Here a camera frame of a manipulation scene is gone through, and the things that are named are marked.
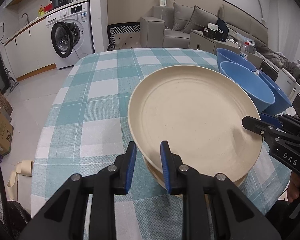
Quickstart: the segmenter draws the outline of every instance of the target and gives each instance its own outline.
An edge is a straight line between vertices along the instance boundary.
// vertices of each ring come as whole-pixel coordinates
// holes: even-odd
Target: plate
[[[199,173],[244,177],[257,161],[262,137],[243,128],[260,119],[250,97],[213,70],[177,65],[157,70],[133,91],[128,105],[132,137],[144,158],[162,173],[160,142]]]
[[[151,173],[151,175],[154,177],[154,179],[160,184],[161,187],[166,188],[166,186],[164,184],[164,181],[163,181],[163,174],[160,173],[159,171],[157,171],[155,168],[153,168],[151,166],[151,164],[145,158],[143,158],[143,160],[145,161],[146,167],[147,167],[148,171]],[[248,174],[244,175],[241,179],[239,179],[237,181],[233,181],[233,183],[237,187],[239,187],[244,182],[244,180],[246,179],[247,175]]]

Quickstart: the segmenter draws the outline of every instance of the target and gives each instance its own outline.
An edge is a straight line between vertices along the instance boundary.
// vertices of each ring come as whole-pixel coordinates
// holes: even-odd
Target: yellow bottle
[[[39,13],[39,17],[45,14],[44,8],[42,7],[42,5],[40,5],[40,9],[39,9],[38,13]]]

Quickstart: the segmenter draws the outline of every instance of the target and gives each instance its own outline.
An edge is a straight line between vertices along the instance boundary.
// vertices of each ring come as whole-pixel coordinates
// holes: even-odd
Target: beige slipper
[[[23,160],[16,165],[16,172],[23,176],[29,176],[32,175],[32,167],[33,167],[33,161],[31,160]]]
[[[18,173],[12,171],[7,183],[7,192],[11,200],[18,200]]]

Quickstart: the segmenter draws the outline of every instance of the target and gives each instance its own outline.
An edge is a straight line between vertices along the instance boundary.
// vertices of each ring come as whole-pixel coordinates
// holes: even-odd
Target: checkered tablecloth
[[[133,140],[127,109],[135,86],[153,71],[179,64],[218,71],[215,55],[189,49],[116,50],[76,63],[42,129],[32,174],[32,215],[71,174],[95,174],[125,153]],[[289,114],[295,114],[293,108]],[[257,163],[240,186],[263,214],[278,199],[290,175],[268,150],[263,143]],[[129,194],[115,197],[115,215],[118,239],[181,239],[181,200],[167,195],[154,180],[140,152]]]

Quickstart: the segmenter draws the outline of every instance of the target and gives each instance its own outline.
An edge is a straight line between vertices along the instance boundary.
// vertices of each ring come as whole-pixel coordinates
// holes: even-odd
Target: screw
[[[72,181],[78,181],[79,179],[81,179],[81,175],[78,174],[78,173],[73,174],[73,175],[71,176],[71,179],[72,179]]]
[[[187,170],[189,170],[189,167],[188,167],[188,165],[182,164],[182,165],[179,166],[179,169],[181,171],[187,171]]]
[[[108,166],[108,171],[116,171],[116,170],[117,170],[117,166],[115,165]]]
[[[218,173],[216,175],[218,180],[224,181],[226,179],[226,176],[223,173]]]

